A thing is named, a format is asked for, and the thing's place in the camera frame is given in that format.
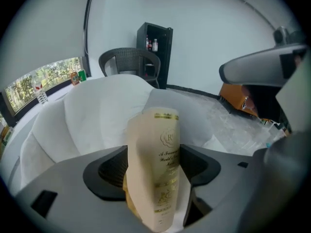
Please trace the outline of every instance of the roller blind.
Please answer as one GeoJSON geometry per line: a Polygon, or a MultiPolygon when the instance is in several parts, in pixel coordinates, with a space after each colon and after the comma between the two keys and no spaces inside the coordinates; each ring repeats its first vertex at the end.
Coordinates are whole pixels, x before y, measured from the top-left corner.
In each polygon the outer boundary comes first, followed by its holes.
{"type": "Polygon", "coordinates": [[[0,42],[0,90],[46,64],[83,56],[86,4],[27,0],[0,42]]]}

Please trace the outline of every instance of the marble floor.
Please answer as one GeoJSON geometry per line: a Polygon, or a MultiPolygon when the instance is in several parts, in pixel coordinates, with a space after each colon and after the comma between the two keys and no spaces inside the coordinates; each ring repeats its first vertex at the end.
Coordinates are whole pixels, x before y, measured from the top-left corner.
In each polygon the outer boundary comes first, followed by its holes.
{"type": "Polygon", "coordinates": [[[253,155],[256,150],[265,148],[267,143],[271,144],[285,135],[272,123],[267,122],[264,125],[255,116],[243,112],[230,114],[216,99],[185,91],[173,91],[190,97],[203,107],[214,135],[229,153],[253,155]]]}

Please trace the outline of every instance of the brown furniture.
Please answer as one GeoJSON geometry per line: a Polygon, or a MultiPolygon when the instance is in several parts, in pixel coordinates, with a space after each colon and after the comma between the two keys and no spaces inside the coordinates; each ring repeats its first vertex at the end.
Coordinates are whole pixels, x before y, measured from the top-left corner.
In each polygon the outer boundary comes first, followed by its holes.
{"type": "Polygon", "coordinates": [[[224,83],[219,95],[229,102],[235,109],[257,116],[255,112],[248,108],[245,108],[244,110],[242,109],[246,96],[243,95],[241,87],[241,85],[224,83]]]}

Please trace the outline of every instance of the gold logo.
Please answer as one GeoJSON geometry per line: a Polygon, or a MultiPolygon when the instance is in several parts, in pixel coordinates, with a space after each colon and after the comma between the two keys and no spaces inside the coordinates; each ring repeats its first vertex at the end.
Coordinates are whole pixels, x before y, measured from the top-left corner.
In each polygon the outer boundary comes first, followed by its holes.
{"type": "Polygon", "coordinates": [[[169,148],[174,147],[174,137],[175,137],[175,130],[168,128],[166,131],[164,131],[161,135],[161,141],[164,146],[167,146],[169,148]]]}

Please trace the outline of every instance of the black baseboard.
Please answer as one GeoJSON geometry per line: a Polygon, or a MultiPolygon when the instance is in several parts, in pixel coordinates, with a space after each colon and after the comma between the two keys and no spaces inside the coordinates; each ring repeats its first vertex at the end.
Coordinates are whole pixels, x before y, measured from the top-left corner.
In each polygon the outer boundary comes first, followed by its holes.
{"type": "Polygon", "coordinates": [[[185,87],[181,87],[181,86],[174,85],[174,84],[167,84],[166,87],[170,88],[170,89],[174,89],[174,90],[187,91],[187,92],[203,95],[203,96],[213,98],[213,99],[217,99],[217,100],[220,98],[220,96],[218,96],[218,95],[210,94],[210,93],[205,92],[205,91],[199,91],[199,90],[194,90],[191,88],[185,88],[185,87]]]}

